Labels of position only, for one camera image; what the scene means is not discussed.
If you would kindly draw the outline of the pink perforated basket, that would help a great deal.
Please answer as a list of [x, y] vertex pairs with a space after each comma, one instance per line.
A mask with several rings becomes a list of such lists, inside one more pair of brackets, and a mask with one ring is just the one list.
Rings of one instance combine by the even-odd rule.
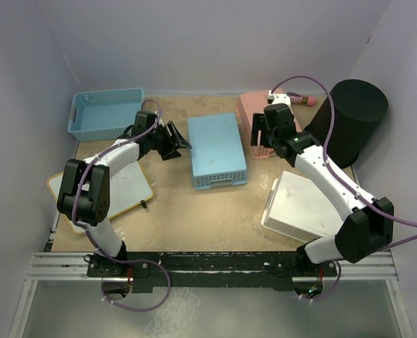
[[237, 119], [241, 122], [242, 132], [247, 141], [252, 158], [256, 160], [276, 157], [278, 155], [275, 149], [269, 149], [261, 145], [252, 146], [250, 144], [253, 115], [255, 113], [263, 113], [263, 109], [268, 105], [269, 94], [270, 91], [240, 94], [237, 103]]

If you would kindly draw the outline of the shallow blue perforated basket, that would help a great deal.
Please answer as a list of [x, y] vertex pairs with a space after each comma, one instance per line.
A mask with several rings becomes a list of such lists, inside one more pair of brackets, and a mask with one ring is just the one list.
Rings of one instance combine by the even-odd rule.
[[248, 182], [247, 162], [234, 113], [189, 118], [187, 128], [195, 190], [212, 189], [221, 182], [232, 186]]

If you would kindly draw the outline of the white perforated basket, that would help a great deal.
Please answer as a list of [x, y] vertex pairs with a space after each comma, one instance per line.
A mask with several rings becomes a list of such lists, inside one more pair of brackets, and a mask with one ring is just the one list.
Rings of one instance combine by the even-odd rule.
[[336, 234], [342, 220], [312, 181], [284, 171], [273, 183], [261, 225], [307, 243]]

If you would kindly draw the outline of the tall blue perforated basket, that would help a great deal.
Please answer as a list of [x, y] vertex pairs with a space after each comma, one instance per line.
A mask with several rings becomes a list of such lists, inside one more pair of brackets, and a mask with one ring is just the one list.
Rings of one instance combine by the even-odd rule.
[[143, 100], [142, 88], [77, 93], [70, 107], [68, 133], [79, 142], [115, 139], [133, 124]]

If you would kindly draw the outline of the large black bucket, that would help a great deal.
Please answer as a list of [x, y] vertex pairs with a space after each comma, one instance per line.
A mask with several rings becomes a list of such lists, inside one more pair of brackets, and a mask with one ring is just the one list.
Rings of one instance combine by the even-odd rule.
[[329, 157], [340, 167], [352, 165], [387, 115], [389, 104], [385, 94], [375, 85], [357, 79], [338, 82], [330, 91], [335, 107], [335, 123], [331, 138], [330, 104], [326, 99], [312, 121], [305, 127], [322, 145], [328, 145]]

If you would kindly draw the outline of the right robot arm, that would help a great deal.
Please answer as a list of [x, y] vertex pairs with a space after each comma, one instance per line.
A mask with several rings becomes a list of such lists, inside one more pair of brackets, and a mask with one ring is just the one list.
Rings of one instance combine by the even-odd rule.
[[346, 260], [357, 263], [393, 240], [392, 202], [375, 198], [360, 188], [307, 131], [299, 132], [287, 104], [272, 104], [252, 118], [251, 145], [272, 148], [293, 168], [309, 178], [328, 198], [342, 219], [338, 232], [297, 249], [297, 270], [313, 275], [321, 263]]

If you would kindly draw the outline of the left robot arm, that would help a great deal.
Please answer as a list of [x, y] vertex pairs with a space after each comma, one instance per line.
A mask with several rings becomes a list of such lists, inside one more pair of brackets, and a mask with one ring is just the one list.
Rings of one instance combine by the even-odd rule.
[[84, 230], [95, 253], [105, 257], [103, 267], [112, 276], [125, 273], [128, 259], [125, 243], [115, 233], [108, 216], [111, 178], [150, 151], [167, 161], [180, 157], [179, 150], [191, 148], [173, 122], [161, 121], [159, 111], [138, 111], [134, 123], [110, 147], [86, 160], [66, 162], [58, 212]]

